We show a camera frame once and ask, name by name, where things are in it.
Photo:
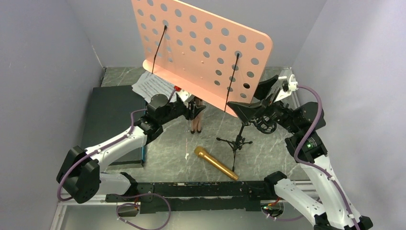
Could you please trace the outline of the pink perforated music stand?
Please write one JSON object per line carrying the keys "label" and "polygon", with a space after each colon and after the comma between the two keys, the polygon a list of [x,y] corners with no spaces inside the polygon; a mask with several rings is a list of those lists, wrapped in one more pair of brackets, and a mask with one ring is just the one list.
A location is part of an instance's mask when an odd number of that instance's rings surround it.
{"label": "pink perforated music stand", "polygon": [[178,0],[134,0],[143,68],[237,117],[250,103],[273,49],[265,33]]}

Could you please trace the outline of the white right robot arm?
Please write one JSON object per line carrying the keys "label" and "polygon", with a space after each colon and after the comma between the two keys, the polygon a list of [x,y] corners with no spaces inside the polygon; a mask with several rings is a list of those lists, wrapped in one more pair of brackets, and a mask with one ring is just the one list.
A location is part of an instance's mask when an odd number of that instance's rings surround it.
{"label": "white right robot arm", "polygon": [[264,178],[264,194],[290,203],[315,230],[369,230],[373,227],[372,220],[360,214],[349,200],[316,132],[326,125],[318,93],[311,90],[316,100],[296,109],[282,102],[283,97],[301,88],[294,76],[275,76],[258,85],[256,103],[226,103],[246,126],[254,125],[263,134],[282,127],[291,134],[285,139],[287,150],[310,179],[318,199],[299,189],[280,171]]}

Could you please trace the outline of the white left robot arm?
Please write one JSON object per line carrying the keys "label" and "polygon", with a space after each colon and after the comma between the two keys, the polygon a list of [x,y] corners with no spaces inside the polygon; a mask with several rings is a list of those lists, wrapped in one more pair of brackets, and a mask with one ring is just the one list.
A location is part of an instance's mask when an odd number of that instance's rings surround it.
{"label": "white left robot arm", "polygon": [[111,175],[104,173],[106,168],[128,154],[153,142],[163,133],[163,125],[183,116],[193,120],[206,108],[202,103],[184,101],[176,95],[171,102],[163,94],[156,94],[140,109],[143,115],[134,119],[130,114],[130,126],[122,133],[100,144],[85,149],[72,147],[56,176],[58,182],[57,198],[59,201],[74,199],[78,204],[85,203],[96,194],[117,194],[125,201],[132,201],[138,193],[137,182],[127,173]]}

